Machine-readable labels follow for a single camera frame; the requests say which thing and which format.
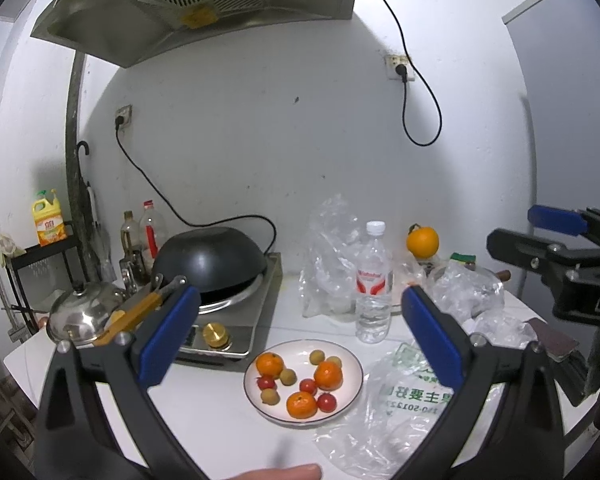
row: white countertop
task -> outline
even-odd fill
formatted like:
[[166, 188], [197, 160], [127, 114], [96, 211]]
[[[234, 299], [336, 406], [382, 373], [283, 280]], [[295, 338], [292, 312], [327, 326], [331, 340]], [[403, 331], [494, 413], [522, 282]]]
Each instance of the white countertop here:
[[[505, 309], [520, 320], [536, 314], [506, 293]], [[325, 339], [351, 350], [365, 373], [400, 342], [412, 336], [404, 319], [394, 316], [387, 339], [376, 345], [360, 342], [353, 323], [343, 324], [325, 316], [305, 319], [298, 298], [298, 279], [285, 277], [271, 321], [267, 347], [301, 338]], [[46, 370], [55, 345], [39, 332], [4, 359], [4, 364], [29, 399], [38, 406]], [[103, 407], [120, 448], [131, 460], [144, 463], [128, 434], [107, 384], [98, 384]], [[162, 384], [149, 395], [174, 436], [195, 462], [213, 479], [224, 479], [252, 469], [319, 463], [329, 480], [352, 477], [331, 465], [313, 442], [314, 430], [282, 428], [265, 420], [249, 404], [242, 388], [242, 374], [174, 364]], [[558, 387], [565, 432], [595, 403], [591, 396], [571, 406]]]

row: black cable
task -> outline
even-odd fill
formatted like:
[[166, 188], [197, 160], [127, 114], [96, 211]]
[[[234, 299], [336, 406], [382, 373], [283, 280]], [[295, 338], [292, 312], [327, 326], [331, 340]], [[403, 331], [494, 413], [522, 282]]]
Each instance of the black cable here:
[[404, 119], [404, 115], [405, 115], [406, 109], [407, 109], [407, 81], [406, 81], [406, 75], [403, 75], [402, 76], [402, 84], [404, 86], [404, 98], [402, 100], [402, 127], [404, 129], [404, 133], [407, 135], [407, 138], [413, 144], [415, 144], [416, 146], [419, 146], [421, 148], [426, 148], [427, 146], [430, 146], [434, 142], [436, 142], [438, 140], [438, 137], [440, 136], [440, 132], [442, 132], [442, 110], [440, 110], [440, 104], [438, 103], [438, 99], [436, 98], [436, 95], [433, 93], [433, 90], [429, 86], [429, 83], [427, 83], [427, 80], [424, 79], [424, 76], [420, 73], [420, 71], [416, 68], [416, 66], [413, 64], [413, 61], [411, 60], [411, 56], [409, 55], [409, 51], [407, 50], [407, 43], [404, 40], [404, 32], [402, 31], [402, 26], [400, 25], [400, 20], [398, 20], [398, 16], [395, 15], [394, 10], [391, 8], [391, 5], [389, 5], [389, 2], [387, 0], [382, 0], [382, 1], [386, 5], [386, 8], [389, 9], [389, 12], [391, 13], [391, 15], [394, 17], [396, 25], [398, 25], [398, 30], [400, 31], [400, 39], [402, 40], [402, 47], [404, 48], [404, 55], [409, 60], [409, 64], [413, 67], [413, 71], [416, 74], [418, 74], [420, 79], [422, 79], [424, 86], [427, 87], [427, 90], [429, 91], [429, 94], [431, 95], [431, 98], [433, 99], [433, 102], [436, 105], [436, 110], [438, 111], [438, 132], [436, 133], [436, 136], [433, 138], [433, 140], [430, 140], [429, 142], [418, 142], [417, 140], [414, 140], [413, 137], [411, 137], [411, 135], [409, 134], [409, 131], [407, 130], [407, 124], [405, 123], [405, 119]]
[[267, 249], [264, 251], [265, 254], [268, 253], [270, 251], [270, 249], [273, 247], [273, 244], [276, 243], [276, 238], [278, 238], [278, 229], [276, 228], [276, 225], [273, 223], [273, 220], [271, 220], [270, 218], [264, 216], [264, 215], [257, 215], [257, 214], [248, 214], [248, 215], [238, 215], [238, 216], [231, 216], [229, 218], [223, 218], [222, 220], [217, 220], [215, 222], [210, 222], [208, 224], [193, 224], [192, 222], [188, 222], [186, 221], [181, 215], [180, 213], [178, 213], [176, 211], [176, 209], [173, 207], [173, 205], [171, 205], [171, 202], [169, 201], [169, 199], [167, 197], [165, 197], [163, 195], [163, 193], [160, 192], [160, 190], [155, 187], [155, 184], [151, 181], [151, 179], [148, 177], [148, 175], [144, 172], [144, 170], [138, 166], [133, 159], [131, 158], [131, 156], [126, 152], [124, 146], [122, 145], [122, 142], [120, 142], [120, 125], [123, 122], [123, 118], [121, 116], [116, 117], [116, 140], [118, 142], [118, 146], [120, 147], [120, 150], [122, 150], [122, 153], [125, 154], [126, 156], [126, 160], [128, 160], [131, 165], [136, 168], [136, 170], [138, 170], [142, 176], [144, 176], [144, 179], [149, 183], [149, 186], [151, 186], [154, 191], [158, 194], [158, 196], [164, 201], [164, 203], [169, 207], [169, 209], [171, 209], [171, 211], [173, 212], [174, 215], [176, 215], [176, 218], [178, 220], [180, 220], [184, 225], [189, 226], [189, 227], [211, 227], [214, 225], [218, 225], [218, 224], [224, 224], [226, 222], [231, 222], [233, 220], [241, 220], [243, 218], [259, 218], [261, 220], [264, 220], [265, 222], [269, 223], [269, 225], [271, 226], [271, 229], [273, 230], [273, 237], [271, 239], [271, 243], [269, 244], [269, 246], [267, 247]]

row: plastic bottle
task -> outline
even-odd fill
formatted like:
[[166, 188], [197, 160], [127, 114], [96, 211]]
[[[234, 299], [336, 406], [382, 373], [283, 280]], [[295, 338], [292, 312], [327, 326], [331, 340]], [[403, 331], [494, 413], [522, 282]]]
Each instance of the plastic bottle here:
[[391, 324], [391, 255], [382, 243], [384, 222], [366, 223], [369, 242], [360, 251], [356, 271], [356, 336], [365, 343], [379, 343]]
[[140, 219], [142, 260], [147, 272], [151, 272], [158, 251], [167, 241], [167, 227], [164, 218], [154, 209], [154, 201], [144, 202], [144, 214]]
[[140, 250], [140, 224], [134, 220], [132, 211], [125, 211], [125, 223], [120, 228], [120, 241], [125, 256], [133, 259], [133, 252]]

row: water bottle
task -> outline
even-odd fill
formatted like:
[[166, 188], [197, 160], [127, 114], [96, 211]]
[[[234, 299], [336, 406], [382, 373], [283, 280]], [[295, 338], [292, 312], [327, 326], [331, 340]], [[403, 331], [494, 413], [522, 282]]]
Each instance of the water bottle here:
[[142, 260], [147, 272], [151, 272], [158, 251], [169, 238], [164, 218], [154, 209], [153, 200], [144, 202], [144, 214], [140, 219], [140, 237]]
[[356, 269], [356, 336], [365, 343], [379, 343], [391, 323], [391, 256], [384, 248], [384, 222], [366, 223], [369, 242], [360, 252]]

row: wall outlet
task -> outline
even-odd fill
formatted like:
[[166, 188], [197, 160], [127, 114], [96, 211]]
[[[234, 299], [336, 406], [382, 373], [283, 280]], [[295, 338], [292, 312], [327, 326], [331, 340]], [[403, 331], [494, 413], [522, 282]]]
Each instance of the wall outlet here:
[[123, 123], [120, 124], [120, 128], [125, 128], [126, 126], [129, 126], [129, 124], [131, 124], [131, 105], [118, 108], [118, 110], [116, 110], [116, 117], [118, 116], [123, 116], [125, 118]]
[[399, 56], [398, 54], [387, 54], [384, 56], [384, 65], [386, 66], [386, 76], [389, 79], [401, 81], [402, 78], [396, 73], [395, 67], [404, 65], [407, 67], [407, 81], [416, 81], [416, 73], [413, 71], [413, 66], [409, 63], [408, 57]]

